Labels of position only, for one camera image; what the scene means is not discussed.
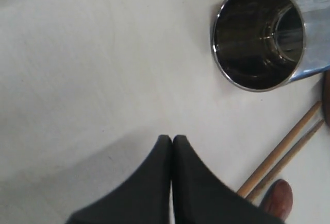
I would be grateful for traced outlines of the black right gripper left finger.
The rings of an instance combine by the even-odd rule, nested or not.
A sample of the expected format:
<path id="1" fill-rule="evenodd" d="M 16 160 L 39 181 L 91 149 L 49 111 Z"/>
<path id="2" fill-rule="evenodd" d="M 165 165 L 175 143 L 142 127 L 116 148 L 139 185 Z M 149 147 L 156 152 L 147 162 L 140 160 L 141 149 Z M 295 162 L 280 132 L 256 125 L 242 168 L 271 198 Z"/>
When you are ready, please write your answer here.
<path id="1" fill-rule="evenodd" d="M 160 135 L 139 168 L 119 187 L 73 213 L 68 223 L 169 223 L 172 141 Z"/>

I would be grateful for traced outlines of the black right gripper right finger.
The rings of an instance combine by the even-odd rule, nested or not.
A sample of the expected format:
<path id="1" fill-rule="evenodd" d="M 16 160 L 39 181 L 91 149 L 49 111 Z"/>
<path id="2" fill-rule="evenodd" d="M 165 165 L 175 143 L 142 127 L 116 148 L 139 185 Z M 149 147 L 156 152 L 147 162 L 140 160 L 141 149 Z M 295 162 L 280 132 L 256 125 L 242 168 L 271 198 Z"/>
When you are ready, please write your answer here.
<path id="1" fill-rule="evenodd" d="M 184 135 L 173 140 L 172 192 L 176 223 L 282 223 L 223 184 Z"/>

